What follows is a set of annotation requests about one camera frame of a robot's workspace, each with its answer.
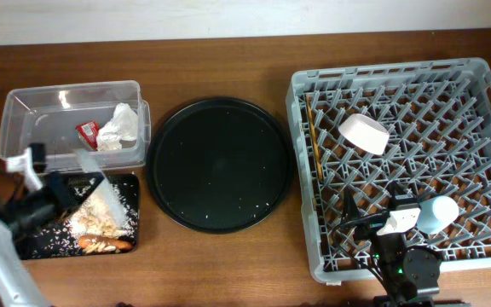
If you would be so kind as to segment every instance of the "red packet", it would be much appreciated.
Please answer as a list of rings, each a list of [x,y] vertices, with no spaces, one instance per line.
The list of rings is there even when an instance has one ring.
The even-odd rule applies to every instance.
[[[75,130],[78,133],[78,138],[90,148],[96,150],[98,148],[98,144],[95,141],[95,138],[98,136],[98,130],[100,126],[95,121],[91,121],[88,123],[80,124],[75,127]]]

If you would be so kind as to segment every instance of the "gray plastic grid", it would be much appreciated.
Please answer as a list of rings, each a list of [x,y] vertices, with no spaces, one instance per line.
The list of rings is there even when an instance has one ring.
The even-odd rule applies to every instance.
[[[308,121],[312,109],[322,178]],[[491,72],[482,59],[457,59],[296,72],[286,98],[303,196],[303,225],[312,276],[319,282],[372,278],[333,245],[345,186],[362,214],[388,203],[398,181],[427,200],[443,194],[459,203],[459,217],[437,235],[417,229],[408,245],[427,245],[444,257],[442,271],[491,267]],[[385,126],[384,154],[356,148],[338,133],[352,113]],[[370,242],[338,236],[368,263]]]

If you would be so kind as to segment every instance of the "brown wooden surface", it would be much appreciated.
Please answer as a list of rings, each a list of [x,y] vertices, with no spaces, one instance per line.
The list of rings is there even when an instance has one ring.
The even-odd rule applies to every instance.
[[[171,112],[206,96],[246,99],[287,126],[285,96],[298,70],[475,56],[491,66],[491,30],[0,47],[0,120],[12,89],[133,79],[151,106],[153,132]],[[54,304],[341,304],[383,293],[376,281],[327,287],[311,278],[297,178],[258,226],[204,235],[163,214],[136,174],[142,197],[135,252],[25,262]],[[0,177],[2,198],[11,188]],[[440,286],[438,299],[491,306],[491,269],[442,274]]]

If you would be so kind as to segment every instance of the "white plastic bag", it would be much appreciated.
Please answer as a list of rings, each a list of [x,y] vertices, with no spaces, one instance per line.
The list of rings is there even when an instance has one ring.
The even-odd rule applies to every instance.
[[[98,132],[96,142],[98,151],[121,149],[120,141],[137,139],[137,114],[127,103],[119,103],[115,107],[113,118]]]

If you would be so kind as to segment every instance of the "round black plate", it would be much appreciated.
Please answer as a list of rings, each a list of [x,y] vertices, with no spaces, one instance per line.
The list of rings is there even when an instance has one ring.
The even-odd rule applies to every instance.
[[[292,150],[274,118],[235,98],[196,102],[174,114],[147,154],[147,182],[179,224],[226,234],[259,223],[293,177]]]

